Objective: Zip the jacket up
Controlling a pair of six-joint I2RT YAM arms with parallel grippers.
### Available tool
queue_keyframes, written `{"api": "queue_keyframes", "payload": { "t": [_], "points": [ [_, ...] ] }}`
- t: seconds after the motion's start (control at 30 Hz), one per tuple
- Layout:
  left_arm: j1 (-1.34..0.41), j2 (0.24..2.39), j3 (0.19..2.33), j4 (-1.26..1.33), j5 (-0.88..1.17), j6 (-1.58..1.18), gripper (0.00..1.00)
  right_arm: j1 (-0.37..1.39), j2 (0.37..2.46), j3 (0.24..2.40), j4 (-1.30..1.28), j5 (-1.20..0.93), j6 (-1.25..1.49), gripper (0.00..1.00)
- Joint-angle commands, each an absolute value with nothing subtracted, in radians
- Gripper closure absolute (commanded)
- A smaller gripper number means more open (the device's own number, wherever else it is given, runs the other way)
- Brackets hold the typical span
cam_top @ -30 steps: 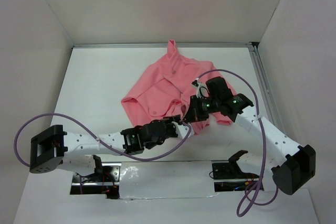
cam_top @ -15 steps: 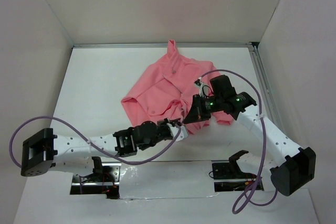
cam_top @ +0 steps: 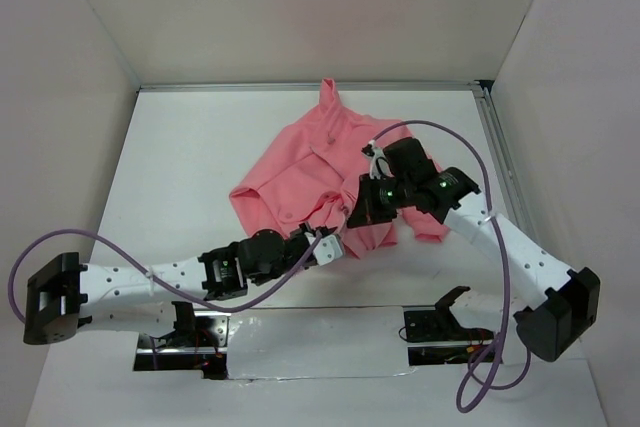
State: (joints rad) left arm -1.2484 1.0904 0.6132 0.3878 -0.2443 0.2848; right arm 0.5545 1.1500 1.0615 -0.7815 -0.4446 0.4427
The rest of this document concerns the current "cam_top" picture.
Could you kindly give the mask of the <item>pink zip jacket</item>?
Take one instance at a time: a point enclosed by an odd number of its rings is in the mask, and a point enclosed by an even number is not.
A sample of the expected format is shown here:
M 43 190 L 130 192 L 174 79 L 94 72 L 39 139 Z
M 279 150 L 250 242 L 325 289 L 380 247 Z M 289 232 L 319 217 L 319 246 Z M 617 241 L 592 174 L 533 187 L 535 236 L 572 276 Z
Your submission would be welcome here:
M 368 173 L 362 148 L 376 134 L 385 147 L 410 136 L 396 119 L 378 119 L 347 108 L 336 83 L 322 81 L 318 104 L 286 126 L 229 194 L 245 232 L 271 229 L 289 235 L 298 225 L 337 229 L 347 253 L 361 259 L 397 244 L 391 223 L 349 229 L 359 178 Z

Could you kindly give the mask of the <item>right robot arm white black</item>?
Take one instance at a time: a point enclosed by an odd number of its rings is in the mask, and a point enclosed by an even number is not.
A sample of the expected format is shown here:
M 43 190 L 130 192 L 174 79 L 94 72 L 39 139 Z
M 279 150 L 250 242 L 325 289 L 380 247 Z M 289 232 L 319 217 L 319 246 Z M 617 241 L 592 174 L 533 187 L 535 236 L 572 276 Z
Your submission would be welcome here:
M 588 267 L 576 270 L 546 253 L 504 216 L 493 212 L 486 192 L 462 170 L 440 170 L 421 143 L 402 138 L 385 148 L 362 150 L 370 171 L 359 178 L 350 229 L 389 223 L 414 208 L 451 229 L 488 259 L 509 269 L 509 285 L 524 302 L 515 313 L 524 346 L 556 361 L 596 320 L 601 289 Z

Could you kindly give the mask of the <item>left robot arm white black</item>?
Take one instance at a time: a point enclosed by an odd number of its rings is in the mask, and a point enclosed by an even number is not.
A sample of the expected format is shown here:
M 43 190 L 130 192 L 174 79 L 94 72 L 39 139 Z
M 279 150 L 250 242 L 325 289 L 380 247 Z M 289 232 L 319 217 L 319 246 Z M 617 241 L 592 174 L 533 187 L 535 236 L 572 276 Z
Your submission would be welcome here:
M 105 267 L 65 252 L 27 282 L 23 341 L 49 345 L 89 330 L 165 337 L 176 346 L 196 337 L 194 309 L 235 314 L 253 308 L 295 274 L 344 254 L 333 230 L 306 224 L 284 237 L 263 229 L 182 261 L 145 266 L 108 239 L 94 240 L 126 264 Z

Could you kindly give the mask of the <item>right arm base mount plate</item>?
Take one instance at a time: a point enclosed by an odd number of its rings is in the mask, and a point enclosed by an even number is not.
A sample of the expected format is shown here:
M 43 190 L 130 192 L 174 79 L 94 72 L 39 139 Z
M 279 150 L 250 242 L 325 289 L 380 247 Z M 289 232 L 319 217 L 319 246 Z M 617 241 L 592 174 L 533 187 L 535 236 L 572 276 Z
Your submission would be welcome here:
M 494 339 L 484 328 L 462 327 L 447 309 L 404 310 L 398 335 L 407 345 L 410 366 L 465 364 Z

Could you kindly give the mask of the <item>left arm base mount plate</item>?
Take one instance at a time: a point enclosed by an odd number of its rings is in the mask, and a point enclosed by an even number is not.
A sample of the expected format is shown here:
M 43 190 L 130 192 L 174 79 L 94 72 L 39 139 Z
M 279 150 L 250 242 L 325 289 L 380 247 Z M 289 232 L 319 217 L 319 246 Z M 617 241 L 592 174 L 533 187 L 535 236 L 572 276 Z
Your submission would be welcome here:
M 138 337 L 134 372 L 194 371 L 208 380 L 226 380 L 229 318 L 197 315 L 195 327 L 159 338 Z

